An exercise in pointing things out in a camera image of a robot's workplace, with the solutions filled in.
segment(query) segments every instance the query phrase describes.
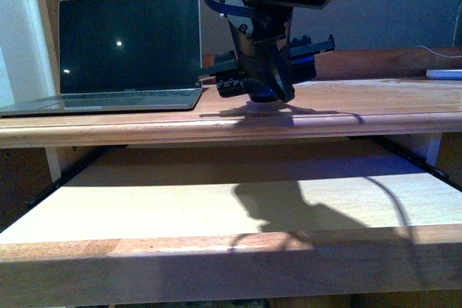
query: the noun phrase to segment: wooden table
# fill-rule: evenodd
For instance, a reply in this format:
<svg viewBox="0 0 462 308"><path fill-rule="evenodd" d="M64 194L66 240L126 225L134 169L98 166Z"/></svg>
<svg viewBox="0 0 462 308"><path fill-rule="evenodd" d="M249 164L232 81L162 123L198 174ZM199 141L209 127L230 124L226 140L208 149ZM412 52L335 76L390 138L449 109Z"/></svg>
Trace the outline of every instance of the wooden table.
<svg viewBox="0 0 462 308"><path fill-rule="evenodd" d="M0 120L111 149L0 234L0 307L462 288L462 195L344 136L462 130L462 84L313 82L289 105Z"/></svg>
<svg viewBox="0 0 462 308"><path fill-rule="evenodd" d="M240 141L462 131L462 83L311 82L288 105L222 99L210 88L188 112L0 119L1 147Z"/></svg>

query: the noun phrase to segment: white cable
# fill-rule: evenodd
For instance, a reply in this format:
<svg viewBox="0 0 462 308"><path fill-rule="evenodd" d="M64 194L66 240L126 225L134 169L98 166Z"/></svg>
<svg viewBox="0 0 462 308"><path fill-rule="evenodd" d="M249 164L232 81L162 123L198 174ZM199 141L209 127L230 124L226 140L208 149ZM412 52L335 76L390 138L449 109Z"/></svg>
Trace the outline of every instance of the white cable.
<svg viewBox="0 0 462 308"><path fill-rule="evenodd" d="M462 58L462 56L447 56L442 53L434 52L431 48L428 48L427 46L423 46L423 45L418 45L416 47L425 48L426 50L429 50L431 53L436 54L437 56L440 56L440 57L444 57L444 58Z"/></svg>

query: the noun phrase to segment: laptop keyboard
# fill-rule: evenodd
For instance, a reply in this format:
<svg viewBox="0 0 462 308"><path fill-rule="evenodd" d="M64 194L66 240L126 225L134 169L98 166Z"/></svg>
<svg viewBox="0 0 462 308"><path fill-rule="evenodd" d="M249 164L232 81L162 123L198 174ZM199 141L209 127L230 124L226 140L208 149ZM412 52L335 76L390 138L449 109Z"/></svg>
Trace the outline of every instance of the laptop keyboard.
<svg viewBox="0 0 462 308"><path fill-rule="evenodd" d="M151 90L142 92L114 92L114 93L90 93L90 94L68 94L63 95L65 100L70 99L110 99L113 97L187 97L193 89L183 90Z"/></svg>

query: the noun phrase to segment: wooden board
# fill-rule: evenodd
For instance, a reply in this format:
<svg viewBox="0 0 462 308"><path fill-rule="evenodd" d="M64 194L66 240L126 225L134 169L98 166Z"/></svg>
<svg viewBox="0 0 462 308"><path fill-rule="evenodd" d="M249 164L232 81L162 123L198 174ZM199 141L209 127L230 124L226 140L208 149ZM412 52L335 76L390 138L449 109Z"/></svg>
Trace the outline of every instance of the wooden board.
<svg viewBox="0 0 462 308"><path fill-rule="evenodd" d="M213 88L186 112L0 119L0 146L185 143L462 131L462 83L311 82L296 98L257 104Z"/></svg>
<svg viewBox="0 0 462 308"><path fill-rule="evenodd" d="M460 210L366 140L116 149L0 234L0 306L457 289Z"/></svg>

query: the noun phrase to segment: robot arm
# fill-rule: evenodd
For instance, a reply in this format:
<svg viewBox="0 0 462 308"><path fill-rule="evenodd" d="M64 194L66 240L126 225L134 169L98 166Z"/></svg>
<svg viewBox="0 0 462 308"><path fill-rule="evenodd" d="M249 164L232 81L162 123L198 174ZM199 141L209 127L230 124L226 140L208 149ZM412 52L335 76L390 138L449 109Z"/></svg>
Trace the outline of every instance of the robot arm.
<svg viewBox="0 0 462 308"><path fill-rule="evenodd" d="M249 94L256 102L295 97L293 84L316 76L314 55L335 49L332 36L312 44L290 37L294 6L322 9L333 0L204 0L228 18L237 53L219 54L204 74L216 77L222 97Z"/></svg>

